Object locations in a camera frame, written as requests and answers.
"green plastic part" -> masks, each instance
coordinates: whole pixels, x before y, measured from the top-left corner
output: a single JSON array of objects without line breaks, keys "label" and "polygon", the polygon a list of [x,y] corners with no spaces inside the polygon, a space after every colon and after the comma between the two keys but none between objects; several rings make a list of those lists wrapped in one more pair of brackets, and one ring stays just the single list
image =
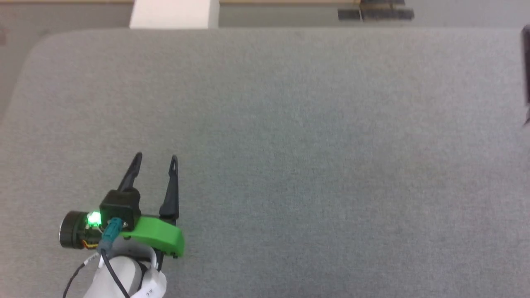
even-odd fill
[{"label": "green plastic part", "polygon": [[156,217],[141,216],[133,231],[122,231],[120,235],[130,236],[167,255],[182,257],[184,253],[184,236],[180,229]]}]

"gray table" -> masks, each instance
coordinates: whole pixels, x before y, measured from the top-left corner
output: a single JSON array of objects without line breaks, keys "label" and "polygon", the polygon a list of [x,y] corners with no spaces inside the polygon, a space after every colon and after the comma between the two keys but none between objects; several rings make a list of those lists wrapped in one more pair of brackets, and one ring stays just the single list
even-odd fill
[{"label": "gray table", "polygon": [[60,296],[63,216],[143,151],[144,213],[180,159],[167,297],[528,297],[525,115],[518,30],[51,37],[0,127],[0,296]]}]

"green light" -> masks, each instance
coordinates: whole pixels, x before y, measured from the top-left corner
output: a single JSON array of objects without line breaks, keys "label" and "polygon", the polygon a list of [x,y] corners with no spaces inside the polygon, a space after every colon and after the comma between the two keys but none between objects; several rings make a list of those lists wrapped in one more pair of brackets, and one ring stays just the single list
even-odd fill
[{"label": "green light", "polygon": [[89,213],[86,217],[86,223],[89,224],[89,226],[101,225],[101,214],[97,211]]}]

